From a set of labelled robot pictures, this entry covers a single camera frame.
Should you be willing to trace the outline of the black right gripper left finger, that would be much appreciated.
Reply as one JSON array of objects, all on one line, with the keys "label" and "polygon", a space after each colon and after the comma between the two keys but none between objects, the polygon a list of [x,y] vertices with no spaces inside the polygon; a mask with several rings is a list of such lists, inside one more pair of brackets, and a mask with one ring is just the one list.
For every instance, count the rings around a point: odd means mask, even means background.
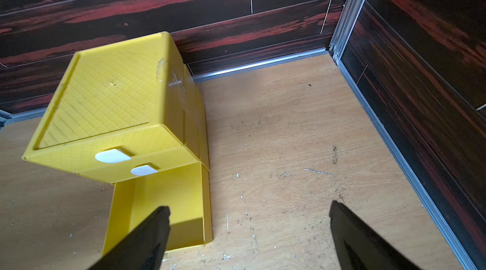
[{"label": "black right gripper left finger", "polygon": [[158,207],[91,269],[159,269],[170,234],[169,217],[167,206]]}]

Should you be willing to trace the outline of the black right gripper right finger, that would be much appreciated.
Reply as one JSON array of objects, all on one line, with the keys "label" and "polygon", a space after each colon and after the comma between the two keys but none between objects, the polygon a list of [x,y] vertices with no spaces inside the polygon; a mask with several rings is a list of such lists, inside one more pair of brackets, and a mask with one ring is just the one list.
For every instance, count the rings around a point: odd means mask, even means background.
[{"label": "black right gripper right finger", "polygon": [[345,204],[334,200],[329,216],[342,269],[418,269]]}]

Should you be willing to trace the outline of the yellow plastic drawer box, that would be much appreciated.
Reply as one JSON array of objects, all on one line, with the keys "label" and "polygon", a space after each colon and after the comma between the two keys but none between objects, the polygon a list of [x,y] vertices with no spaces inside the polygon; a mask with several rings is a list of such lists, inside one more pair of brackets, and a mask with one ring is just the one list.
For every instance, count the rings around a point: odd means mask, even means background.
[{"label": "yellow plastic drawer box", "polygon": [[205,103],[168,32],[76,52],[23,159],[114,185],[104,252],[160,206],[168,251],[213,240]]}]

